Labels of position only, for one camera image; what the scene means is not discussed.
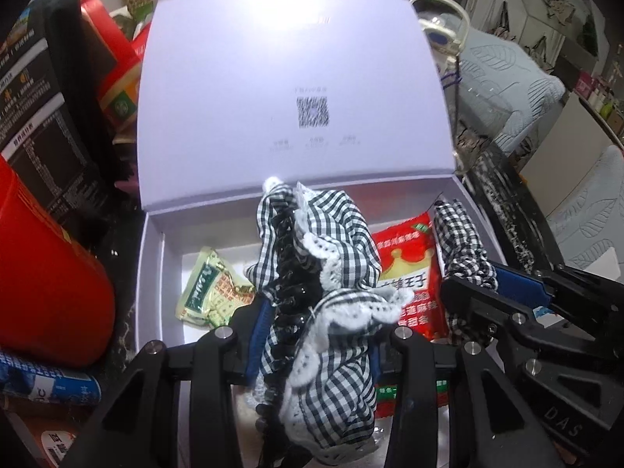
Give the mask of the green snack packet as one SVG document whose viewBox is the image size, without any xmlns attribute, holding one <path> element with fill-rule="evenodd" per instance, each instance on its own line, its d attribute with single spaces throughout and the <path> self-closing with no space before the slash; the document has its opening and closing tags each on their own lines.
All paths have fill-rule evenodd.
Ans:
<svg viewBox="0 0 624 468">
<path fill-rule="evenodd" d="M 255 287 L 215 249 L 203 247 L 175 308 L 175 316 L 200 328 L 226 326 L 239 307 L 250 305 Z"/>
</svg>

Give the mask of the gingham hair scrunchie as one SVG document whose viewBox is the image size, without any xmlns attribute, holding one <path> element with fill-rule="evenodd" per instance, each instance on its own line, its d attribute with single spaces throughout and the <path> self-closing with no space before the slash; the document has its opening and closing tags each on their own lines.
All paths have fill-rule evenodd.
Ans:
<svg viewBox="0 0 624 468">
<path fill-rule="evenodd" d="M 477 228 L 459 200 L 435 203 L 434 228 L 444 277 L 459 278 L 497 292 L 496 268 L 489 261 Z"/>
</svg>

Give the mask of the black white gingham cloth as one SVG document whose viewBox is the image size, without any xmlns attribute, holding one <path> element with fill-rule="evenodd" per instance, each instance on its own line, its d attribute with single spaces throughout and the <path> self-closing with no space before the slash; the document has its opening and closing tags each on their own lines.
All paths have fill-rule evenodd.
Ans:
<svg viewBox="0 0 624 468">
<path fill-rule="evenodd" d="M 370 344 L 398 322 L 413 292 L 380 285 L 379 252 L 343 190 L 272 176 L 256 222 L 259 259 L 246 276 L 273 307 L 254 389 L 258 464 L 360 459 L 376 448 Z"/>
</svg>

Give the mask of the white quilted chair near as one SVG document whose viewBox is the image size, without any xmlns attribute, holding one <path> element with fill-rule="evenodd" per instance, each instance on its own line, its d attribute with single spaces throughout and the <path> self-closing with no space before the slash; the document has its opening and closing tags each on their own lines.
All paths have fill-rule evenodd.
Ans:
<svg viewBox="0 0 624 468">
<path fill-rule="evenodd" d="M 623 281 L 623 152 L 619 147 L 603 150 L 548 223 L 567 266 Z"/>
</svg>

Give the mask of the white quilted chair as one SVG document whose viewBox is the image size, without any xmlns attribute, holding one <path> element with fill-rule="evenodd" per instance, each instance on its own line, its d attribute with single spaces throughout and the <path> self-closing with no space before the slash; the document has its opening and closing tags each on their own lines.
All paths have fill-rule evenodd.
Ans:
<svg viewBox="0 0 624 468">
<path fill-rule="evenodd" d="M 548 223 L 567 266 L 623 281 L 623 152 L 619 147 L 603 150 Z"/>
<path fill-rule="evenodd" d="M 508 116 L 492 133 L 505 154 L 511 154 L 566 93 L 563 82 L 541 70 L 517 43 L 475 28 L 466 37 L 460 71 L 461 86 L 476 90 Z"/>
</svg>

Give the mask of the red canister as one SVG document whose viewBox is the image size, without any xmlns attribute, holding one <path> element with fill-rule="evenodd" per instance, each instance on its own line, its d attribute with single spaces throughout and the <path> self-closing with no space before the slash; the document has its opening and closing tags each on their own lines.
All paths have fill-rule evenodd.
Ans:
<svg viewBox="0 0 624 468">
<path fill-rule="evenodd" d="M 91 365 L 112 336 L 112 284 L 7 162 L 0 231 L 2 349 L 56 365 Z"/>
</svg>

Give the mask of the blue tablet tube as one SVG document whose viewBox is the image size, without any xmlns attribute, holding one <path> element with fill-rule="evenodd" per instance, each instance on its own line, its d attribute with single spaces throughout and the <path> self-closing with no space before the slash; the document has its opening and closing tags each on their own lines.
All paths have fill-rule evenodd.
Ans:
<svg viewBox="0 0 624 468">
<path fill-rule="evenodd" d="M 1 393 L 44 404 L 98 404 L 101 386 L 88 374 L 0 354 Z"/>
</svg>

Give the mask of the white quilted chair far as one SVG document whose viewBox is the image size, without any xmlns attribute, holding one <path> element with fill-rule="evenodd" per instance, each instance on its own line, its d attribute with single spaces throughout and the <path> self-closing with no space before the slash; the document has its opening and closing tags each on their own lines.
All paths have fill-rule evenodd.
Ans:
<svg viewBox="0 0 624 468">
<path fill-rule="evenodd" d="M 541 70 L 517 43 L 475 28 L 466 37 L 460 71 L 461 86 L 476 90 L 508 116 L 492 133 L 505 154 L 511 154 L 566 93 L 563 82 Z"/>
</svg>

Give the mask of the clear glass cup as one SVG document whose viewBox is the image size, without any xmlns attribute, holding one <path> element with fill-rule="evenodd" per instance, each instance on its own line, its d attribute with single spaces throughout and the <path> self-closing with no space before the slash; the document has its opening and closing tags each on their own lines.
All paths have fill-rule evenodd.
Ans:
<svg viewBox="0 0 624 468">
<path fill-rule="evenodd" d="M 473 86 L 463 81 L 460 57 L 454 60 L 452 80 L 444 90 L 456 158 L 456 172 L 462 176 L 491 142 L 492 108 Z"/>
</svg>

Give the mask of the red carton box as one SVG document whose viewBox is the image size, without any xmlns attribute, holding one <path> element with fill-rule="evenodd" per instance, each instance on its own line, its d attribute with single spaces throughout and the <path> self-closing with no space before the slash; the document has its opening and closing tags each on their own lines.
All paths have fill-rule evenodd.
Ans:
<svg viewBox="0 0 624 468">
<path fill-rule="evenodd" d="M 150 24 L 128 39 L 101 0 L 80 0 L 80 10 L 97 103 L 112 129 L 123 132 L 137 121 Z"/>
</svg>

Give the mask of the lavender gift box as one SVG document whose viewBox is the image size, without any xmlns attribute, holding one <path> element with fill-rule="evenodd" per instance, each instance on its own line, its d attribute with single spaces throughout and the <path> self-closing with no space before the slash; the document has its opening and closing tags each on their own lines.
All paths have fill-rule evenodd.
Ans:
<svg viewBox="0 0 624 468">
<path fill-rule="evenodd" d="M 343 190 L 378 228 L 458 199 L 501 260 L 455 168 L 410 0 L 159 0 L 138 94 L 136 340 L 195 338 L 174 317 L 182 267 L 204 245 L 250 262 L 271 177 Z"/>
</svg>

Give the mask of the clear water bottle white lid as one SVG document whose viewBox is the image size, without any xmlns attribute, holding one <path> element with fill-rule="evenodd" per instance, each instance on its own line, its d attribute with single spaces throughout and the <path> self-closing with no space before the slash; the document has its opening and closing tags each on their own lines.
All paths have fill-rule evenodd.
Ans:
<svg viewBox="0 0 624 468">
<path fill-rule="evenodd" d="M 471 21 L 455 0 L 409 0 L 425 34 L 439 73 L 442 88 L 461 80 L 460 55 L 468 40 Z"/>
</svg>

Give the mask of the black snack bag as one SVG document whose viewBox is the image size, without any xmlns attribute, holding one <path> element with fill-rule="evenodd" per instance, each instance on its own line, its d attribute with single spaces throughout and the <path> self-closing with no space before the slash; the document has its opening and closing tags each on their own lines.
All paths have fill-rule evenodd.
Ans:
<svg viewBox="0 0 624 468">
<path fill-rule="evenodd" d="M 1 45 L 1 156 L 69 231 L 97 224 L 108 193 L 88 165 L 55 72 L 46 0 L 31 0 Z"/>
</svg>

